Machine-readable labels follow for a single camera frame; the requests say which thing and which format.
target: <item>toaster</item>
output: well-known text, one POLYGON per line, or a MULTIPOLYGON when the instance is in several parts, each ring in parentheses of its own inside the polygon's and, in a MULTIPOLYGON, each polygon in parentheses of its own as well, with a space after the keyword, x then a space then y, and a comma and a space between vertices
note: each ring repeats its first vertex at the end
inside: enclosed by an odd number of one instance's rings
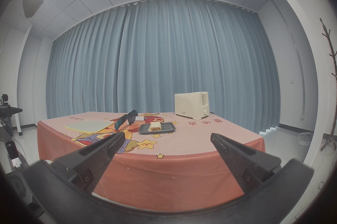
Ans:
POLYGON ((175 94, 174 113, 194 120, 209 116, 208 92, 175 94))

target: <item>gray tray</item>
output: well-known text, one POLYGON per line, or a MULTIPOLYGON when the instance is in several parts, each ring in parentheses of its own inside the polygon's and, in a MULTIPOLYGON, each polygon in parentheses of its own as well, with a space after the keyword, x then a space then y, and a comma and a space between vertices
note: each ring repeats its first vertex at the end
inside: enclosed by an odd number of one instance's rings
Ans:
POLYGON ((139 127, 138 132, 140 134, 160 134, 160 133, 171 133, 176 131, 176 127, 173 125, 172 122, 164 122, 161 123, 161 130, 153 130, 149 131, 150 124, 142 124, 139 127))

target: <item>curtain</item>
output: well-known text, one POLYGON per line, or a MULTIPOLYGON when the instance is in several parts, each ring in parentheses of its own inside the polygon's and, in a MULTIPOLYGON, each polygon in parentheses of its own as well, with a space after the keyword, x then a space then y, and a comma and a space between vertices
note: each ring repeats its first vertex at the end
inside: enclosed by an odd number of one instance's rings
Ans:
POLYGON ((209 93, 210 111, 253 132, 279 123, 274 55, 256 13, 209 0, 146 0, 93 16, 53 44, 48 118, 172 112, 209 93))

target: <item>table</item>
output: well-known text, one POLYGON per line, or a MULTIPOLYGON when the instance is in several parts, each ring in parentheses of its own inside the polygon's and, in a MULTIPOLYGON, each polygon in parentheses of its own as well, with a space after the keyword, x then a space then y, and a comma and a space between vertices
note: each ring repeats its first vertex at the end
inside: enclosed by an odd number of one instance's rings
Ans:
MULTIPOLYGON (((96 134, 65 128, 78 120, 116 121, 123 113, 86 112, 39 121, 40 159, 51 160, 117 132, 114 125, 96 134)), ((162 211, 207 208, 243 195, 241 188, 210 142, 212 132, 265 152, 261 136, 211 114, 201 120, 174 113, 145 113, 151 121, 175 124, 167 134, 141 135, 126 122, 119 131, 126 141, 95 188, 95 193, 124 205, 162 211)))

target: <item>floor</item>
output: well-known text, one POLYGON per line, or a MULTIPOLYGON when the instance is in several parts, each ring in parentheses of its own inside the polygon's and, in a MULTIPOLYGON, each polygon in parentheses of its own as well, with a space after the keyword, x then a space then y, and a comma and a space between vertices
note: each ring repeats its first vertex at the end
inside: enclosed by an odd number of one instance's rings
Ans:
POLYGON ((266 144, 266 153, 279 157, 283 167, 290 159, 304 161, 309 146, 302 146, 298 143, 298 133, 282 129, 271 128, 266 132, 260 132, 266 144))
MULTIPOLYGON (((22 129, 23 135, 14 133, 16 146, 18 150, 26 156, 28 164, 39 160, 37 150, 37 130, 36 127, 22 129)), ((298 133, 279 127, 272 128, 266 132, 260 132, 266 143, 266 152, 281 158, 281 166, 284 166, 290 159, 296 158, 304 161, 309 146, 301 146, 298 143, 298 133)), ((0 142, 0 163, 6 173, 11 171, 7 159, 7 152, 4 143, 0 142)), ((54 222, 44 213, 40 220, 45 224, 54 224, 54 222)))

